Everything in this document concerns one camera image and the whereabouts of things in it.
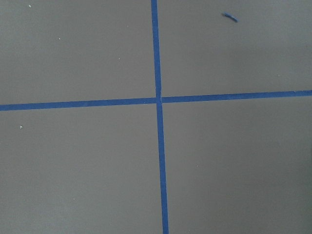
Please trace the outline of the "blue tape scrap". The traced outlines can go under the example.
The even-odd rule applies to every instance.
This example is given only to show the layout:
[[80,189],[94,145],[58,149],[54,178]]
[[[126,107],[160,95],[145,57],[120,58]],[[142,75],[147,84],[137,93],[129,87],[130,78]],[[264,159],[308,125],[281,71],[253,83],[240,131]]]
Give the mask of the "blue tape scrap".
[[222,15],[223,15],[224,17],[227,17],[227,18],[231,19],[232,21],[234,21],[234,22],[236,22],[236,23],[239,22],[239,20],[238,20],[235,16],[233,16],[232,14],[230,14],[230,13],[223,12]]

